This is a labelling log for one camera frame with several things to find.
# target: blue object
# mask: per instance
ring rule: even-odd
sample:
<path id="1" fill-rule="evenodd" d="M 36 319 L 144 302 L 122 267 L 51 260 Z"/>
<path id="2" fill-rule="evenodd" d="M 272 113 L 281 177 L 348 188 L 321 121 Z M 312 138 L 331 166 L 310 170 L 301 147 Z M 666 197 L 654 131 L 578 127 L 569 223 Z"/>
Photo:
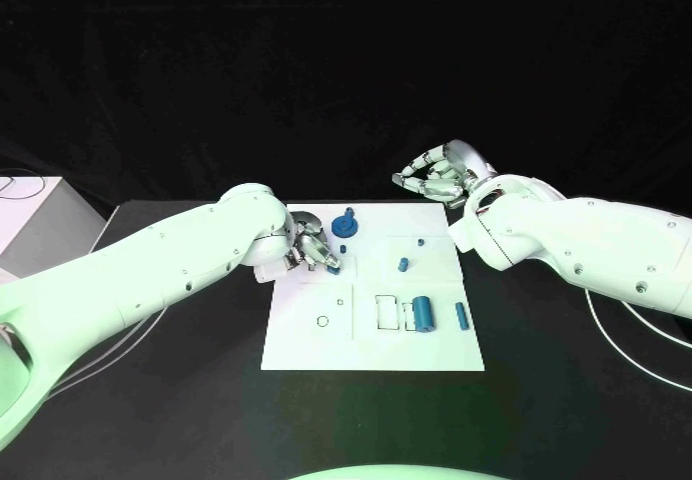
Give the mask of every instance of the blue object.
<path id="1" fill-rule="evenodd" d="M 421 333 L 432 332 L 435 330 L 435 321 L 432 320 L 429 298 L 415 297 L 412 304 L 413 304 L 415 331 Z"/>
<path id="2" fill-rule="evenodd" d="M 464 304 L 458 302 L 457 304 L 454 304 L 454 307 L 457 309 L 458 326 L 461 327 L 461 330 L 468 330 L 468 320 L 465 318 Z"/>
<path id="3" fill-rule="evenodd" d="M 348 207 L 346 213 L 331 220 L 331 233 L 338 238 L 348 238 L 357 232 L 357 222 L 353 218 L 353 209 Z"/>

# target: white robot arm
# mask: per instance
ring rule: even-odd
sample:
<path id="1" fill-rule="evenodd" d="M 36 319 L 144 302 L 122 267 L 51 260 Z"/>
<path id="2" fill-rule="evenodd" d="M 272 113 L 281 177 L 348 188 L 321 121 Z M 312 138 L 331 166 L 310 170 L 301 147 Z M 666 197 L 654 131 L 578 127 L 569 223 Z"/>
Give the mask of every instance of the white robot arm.
<path id="1" fill-rule="evenodd" d="M 428 179 L 412 174 L 431 166 Z M 543 261 L 573 285 L 692 318 L 692 220 L 595 198 L 566 199 L 540 180 L 498 175 L 459 140 L 425 152 L 392 181 L 449 208 L 461 252 L 497 270 Z"/>
<path id="2" fill-rule="evenodd" d="M 268 187 L 160 221 L 98 252 L 0 288 L 0 450 L 83 353 L 223 278 L 239 264 L 259 282 L 302 262 L 337 272 L 318 219 L 288 212 Z"/>

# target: white cable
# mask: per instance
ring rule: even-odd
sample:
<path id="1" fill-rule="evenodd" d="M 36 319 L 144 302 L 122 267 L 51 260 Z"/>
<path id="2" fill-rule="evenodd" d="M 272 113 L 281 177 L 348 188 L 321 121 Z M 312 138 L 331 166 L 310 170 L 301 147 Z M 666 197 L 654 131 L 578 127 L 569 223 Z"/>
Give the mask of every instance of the white cable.
<path id="1" fill-rule="evenodd" d="M 168 307 L 165 307 L 162 310 L 161 310 L 161 313 L 158 313 L 158 316 L 155 317 L 154 321 L 151 322 L 151 325 L 148 326 L 147 330 L 144 331 L 144 333 L 141 334 L 139 338 L 135 340 L 135 342 L 129 345 L 129 347 L 126 347 L 126 350 L 101 367 L 98 368 L 96 370 L 93 370 L 93 372 L 90 372 L 88 375 L 85 375 L 82 378 L 79 378 L 77 380 L 75 380 L 72 383 L 69 383 L 67 385 L 64 385 L 63 387 L 60 387 L 57 390 L 53 389 L 53 391 L 50 392 L 50 395 L 47 396 L 47 399 L 46 400 L 50 400 L 50 398 L 53 398 L 56 395 L 59 395 L 64 390 L 67 390 L 67 388 L 72 388 L 77 383 L 83 382 L 89 377 L 92 377 L 96 373 L 101 373 L 128 353 L 129 351 L 132 350 L 132 348 L 137 346 L 137 344 L 141 342 L 141 340 L 144 339 L 144 337 L 147 336 L 148 332 L 151 331 L 151 329 L 154 328 L 155 324 L 158 323 L 158 320 L 161 319 L 162 317 L 162 314 L 165 313 L 165 310 L 168 309 Z"/>
<path id="2" fill-rule="evenodd" d="M 660 328 L 657 328 L 654 325 L 651 325 L 644 317 L 638 314 L 638 312 L 631 308 L 631 305 L 625 302 L 622 302 L 624 307 L 627 310 L 631 312 L 631 314 L 638 318 L 638 321 L 661 336 L 666 337 L 669 340 L 671 340 L 674 343 L 679 343 L 683 347 L 692 348 L 692 343 L 684 342 L 679 338 L 673 337 L 669 333 L 666 333 Z"/>
<path id="3" fill-rule="evenodd" d="M 628 356 L 627 354 L 622 352 L 622 350 L 620 349 L 620 347 L 615 345 L 615 342 L 612 341 L 612 339 L 608 337 L 608 334 L 605 333 L 605 330 L 602 329 L 602 325 L 601 325 L 601 322 L 598 321 L 598 315 L 595 315 L 595 310 L 594 310 L 594 304 L 591 303 L 591 295 L 588 294 L 588 290 L 583 290 L 585 294 L 586 294 L 586 301 L 588 301 L 588 308 L 591 310 L 591 315 L 594 316 L 594 320 L 595 320 L 595 324 L 598 325 L 598 329 L 601 330 L 601 333 L 602 333 L 602 336 L 605 337 L 605 340 L 609 342 L 609 344 L 612 345 L 612 348 L 620 352 L 620 355 L 627 359 L 627 361 L 644 372 L 647 373 L 653 378 L 657 378 L 660 381 L 666 382 L 669 385 L 671 385 L 673 387 L 677 387 L 677 388 L 681 388 L 683 390 L 686 390 L 687 392 L 692 392 L 692 388 L 690 387 L 686 387 L 684 385 L 680 385 L 679 383 L 674 383 L 671 380 L 669 380 L 667 378 L 663 378 L 660 375 L 657 375 L 656 373 L 653 373 L 650 370 L 647 370 Z"/>
<path id="4" fill-rule="evenodd" d="M 119 339 L 118 343 L 108 349 L 108 351 L 93 360 L 90 361 L 76 372 L 72 372 L 60 381 L 53 385 L 53 389 L 57 388 L 60 385 L 69 382 L 85 370 L 88 370 L 101 360 L 119 348 L 119 346 L 126 342 L 128 338 L 137 333 L 137 330 L 144 326 L 145 320 L 142 320 L 137 326 L 126 332 L 126 335 Z"/>

